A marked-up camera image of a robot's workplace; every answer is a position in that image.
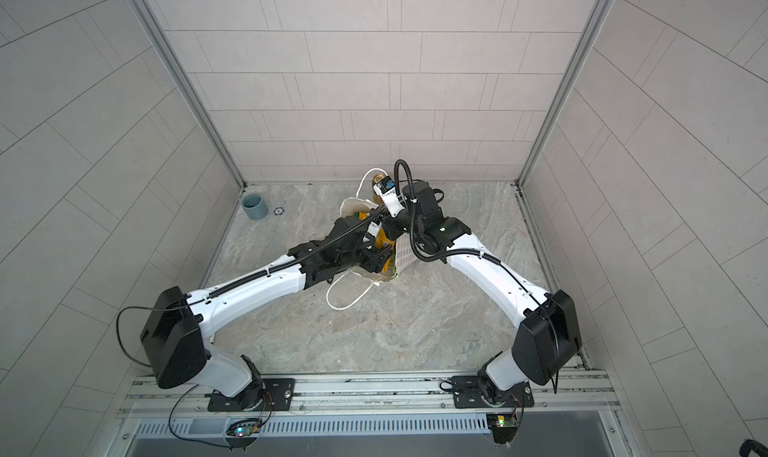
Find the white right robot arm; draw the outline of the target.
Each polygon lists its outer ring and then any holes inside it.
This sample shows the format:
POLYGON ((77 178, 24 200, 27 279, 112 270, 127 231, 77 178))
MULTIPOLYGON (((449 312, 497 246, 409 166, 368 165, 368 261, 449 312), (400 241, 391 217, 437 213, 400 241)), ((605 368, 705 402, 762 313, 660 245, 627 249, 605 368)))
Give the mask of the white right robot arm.
POLYGON ((488 295, 517 330, 512 347, 478 371, 487 403, 509 404, 513 389, 526 382, 558 384, 560 369, 582 347, 573 299, 534 285, 488 251, 470 228, 443 215, 435 191, 424 181, 401 191, 409 245, 422 262, 441 261, 461 272, 488 295))

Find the yellow mango snack bag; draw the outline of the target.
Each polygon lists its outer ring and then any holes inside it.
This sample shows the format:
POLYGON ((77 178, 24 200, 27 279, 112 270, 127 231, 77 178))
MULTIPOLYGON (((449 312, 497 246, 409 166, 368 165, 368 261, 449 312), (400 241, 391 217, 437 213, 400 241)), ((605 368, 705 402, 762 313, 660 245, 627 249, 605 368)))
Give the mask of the yellow mango snack bag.
POLYGON ((395 242, 386 236, 382 226, 375 241, 367 239, 369 223, 364 227, 359 266, 383 279, 391 279, 395 275, 395 242))

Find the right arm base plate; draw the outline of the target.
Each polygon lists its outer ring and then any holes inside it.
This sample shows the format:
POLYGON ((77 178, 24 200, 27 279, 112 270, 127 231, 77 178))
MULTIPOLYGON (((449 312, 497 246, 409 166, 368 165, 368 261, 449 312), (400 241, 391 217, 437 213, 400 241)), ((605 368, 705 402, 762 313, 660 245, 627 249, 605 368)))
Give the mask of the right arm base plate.
POLYGON ((481 384, 476 375, 455 375, 443 379, 439 388, 453 397, 457 409, 530 408, 535 405, 528 382, 497 393, 489 384, 481 384))

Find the white printed paper bag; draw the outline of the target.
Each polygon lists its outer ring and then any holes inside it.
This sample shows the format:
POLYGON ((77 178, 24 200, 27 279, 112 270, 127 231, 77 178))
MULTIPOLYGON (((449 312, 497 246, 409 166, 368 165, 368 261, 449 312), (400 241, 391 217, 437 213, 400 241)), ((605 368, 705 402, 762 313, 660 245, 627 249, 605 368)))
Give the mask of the white printed paper bag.
MULTIPOLYGON (((386 176, 388 176, 388 173, 384 169, 377 168, 377 167, 369 169, 360 180, 360 183, 355 192, 355 195, 353 197, 345 198, 342 201, 341 206, 339 208, 339 216, 342 218, 352 217, 355 221, 357 220, 362 221, 365 217, 369 216, 370 213, 376 208, 376 206, 381 204, 381 199, 377 196, 376 193, 373 193, 372 200, 361 199, 360 193, 361 193, 361 190, 363 189, 363 185, 365 183, 371 183, 372 186, 375 186, 380 180, 382 180, 386 176)), ((385 236, 384 231, 382 230, 382 226, 380 224, 372 224, 366 230, 367 236, 370 237, 373 231, 376 231, 375 239, 373 241, 373 248, 376 251, 390 250, 391 253, 385 259, 382 268, 377 272, 370 273, 365 269, 363 270, 351 269, 351 270, 344 271, 338 279, 335 279, 332 281, 332 283, 330 284, 330 287, 326 291, 325 301, 326 301, 326 304, 334 311, 341 312, 341 311, 346 311, 350 309, 355 304, 357 304, 374 286, 379 286, 382 283, 388 282, 397 277, 396 243, 385 236), (339 282, 341 282, 349 274, 365 279, 369 282, 369 284, 367 288, 358 297, 356 297, 351 303, 343 307, 336 307, 330 302, 330 293, 333 290, 334 286, 339 282)))

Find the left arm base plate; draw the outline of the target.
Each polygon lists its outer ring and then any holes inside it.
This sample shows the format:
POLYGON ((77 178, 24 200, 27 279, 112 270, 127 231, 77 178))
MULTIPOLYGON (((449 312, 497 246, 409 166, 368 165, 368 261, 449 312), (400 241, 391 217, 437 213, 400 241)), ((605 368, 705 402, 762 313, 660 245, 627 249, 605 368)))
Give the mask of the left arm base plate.
POLYGON ((209 412, 287 411, 290 408, 296 381, 292 378, 256 380, 234 397, 218 391, 206 394, 209 412))

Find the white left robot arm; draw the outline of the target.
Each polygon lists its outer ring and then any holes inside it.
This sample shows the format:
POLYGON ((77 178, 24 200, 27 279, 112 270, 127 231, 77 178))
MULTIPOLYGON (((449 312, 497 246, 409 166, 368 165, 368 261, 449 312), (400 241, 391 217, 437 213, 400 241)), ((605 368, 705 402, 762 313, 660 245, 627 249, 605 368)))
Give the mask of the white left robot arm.
POLYGON ((330 282, 352 267, 382 271, 404 231, 379 207, 365 219, 340 217, 324 239, 299 244, 268 266, 227 283, 188 293, 179 287, 165 290, 140 334, 157 386, 196 384, 225 398, 229 409, 258 406, 266 387, 253 361, 217 350, 210 337, 275 299, 330 282))

